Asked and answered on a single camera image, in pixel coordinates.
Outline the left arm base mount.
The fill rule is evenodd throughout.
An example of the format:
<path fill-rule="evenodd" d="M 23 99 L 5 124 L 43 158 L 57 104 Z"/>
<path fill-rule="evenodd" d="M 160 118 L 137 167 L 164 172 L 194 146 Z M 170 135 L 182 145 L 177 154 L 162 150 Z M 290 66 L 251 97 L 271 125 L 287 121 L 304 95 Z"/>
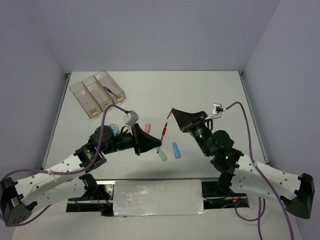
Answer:
<path fill-rule="evenodd" d="M 84 184 L 84 193 L 79 197 L 69 198 L 67 213 L 99 213 L 103 217 L 114 216 L 115 181 L 96 180 L 87 173 L 79 177 Z"/>

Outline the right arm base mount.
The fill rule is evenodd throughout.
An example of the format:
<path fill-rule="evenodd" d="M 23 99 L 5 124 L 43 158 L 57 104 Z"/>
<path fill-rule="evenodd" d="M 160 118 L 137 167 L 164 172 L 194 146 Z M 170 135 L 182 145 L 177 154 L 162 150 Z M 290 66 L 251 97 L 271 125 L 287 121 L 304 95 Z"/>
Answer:
<path fill-rule="evenodd" d="M 236 204 L 240 208 L 248 208 L 248 197 L 245 193 L 231 190 L 230 173 L 221 173 L 219 177 L 201 178 L 201 196 L 205 210 L 230 209 Z"/>

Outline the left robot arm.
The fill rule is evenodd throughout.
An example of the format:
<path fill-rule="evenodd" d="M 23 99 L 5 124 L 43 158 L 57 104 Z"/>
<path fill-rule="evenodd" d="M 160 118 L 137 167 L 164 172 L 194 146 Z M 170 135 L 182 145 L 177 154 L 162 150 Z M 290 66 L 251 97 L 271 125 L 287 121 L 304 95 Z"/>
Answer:
<path fill-rule="evenodd" d="M 106 163 L 106 154 L 133 149 L 136 155 L 162 145 L 135 123 L 131 132 L 114 135 L 107 126 L 98 127 L 88 142 L 60 163 L 43 169 L 32 169 L 32 176 L 14 180 L 7 174 L 0 182 L 0 218 L 6 227 L 29 223 L 33 212 L 65 199 L 97 196 L 98 185 L 91 171 Z"/>

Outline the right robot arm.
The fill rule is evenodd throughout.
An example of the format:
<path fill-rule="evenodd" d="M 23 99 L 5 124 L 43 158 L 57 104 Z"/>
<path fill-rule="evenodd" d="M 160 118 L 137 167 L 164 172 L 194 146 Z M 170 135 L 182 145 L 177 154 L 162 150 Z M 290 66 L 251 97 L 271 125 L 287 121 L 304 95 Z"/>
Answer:
<path fill-rule="evenodd" d="M 220 172 L 217 190 L 221 195 L 233 192 L 281 201 L 290 214 L 301 219 L 311 217 L 315 195 L 311 175 L 287 173 L 252 160 L 233 147 L 226 131 L 207 128 L 204 111 L 189 113 L 174 108 L 171 112 L 179 129 L 191 133 L 203 155 L 212 158 L 210 163 Z"/>

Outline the blue gel pen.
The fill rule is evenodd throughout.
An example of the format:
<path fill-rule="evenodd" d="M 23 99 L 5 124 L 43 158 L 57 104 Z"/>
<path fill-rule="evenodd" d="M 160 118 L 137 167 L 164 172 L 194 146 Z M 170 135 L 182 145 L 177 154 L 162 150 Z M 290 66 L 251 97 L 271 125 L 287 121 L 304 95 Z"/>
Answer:
<path fill-rule="evenodd" d="M 117 94 L 115 94 L 114 92 L 112 92 L 109 88 L 107 88 L 106 86 L 103 86 L 104 90 L 106 90 L 107 92 L 109 92 L 110 94 L 117 96 Z"/>

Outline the red gel pen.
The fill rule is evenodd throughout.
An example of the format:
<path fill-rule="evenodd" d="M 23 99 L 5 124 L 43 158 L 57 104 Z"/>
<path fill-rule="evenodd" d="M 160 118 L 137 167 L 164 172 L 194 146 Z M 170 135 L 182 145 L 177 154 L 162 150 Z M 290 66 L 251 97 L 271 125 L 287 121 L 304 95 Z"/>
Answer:
<path fill-rule="evenodd" d="M 160 141 L 163 142 L 163 139 L 164 139 L 164 136 L 166 134 L 166 131 L 167 131 L 167 126 L 168 126 L 168 122 L 165 123 L 163 129 L 162 129 L 162 133 L 161 133 L 161 138 L 160 138 Z M 156 153 L 159 154 L 160 153 L 160 147 L 158 147 L 156 149 Z"/>

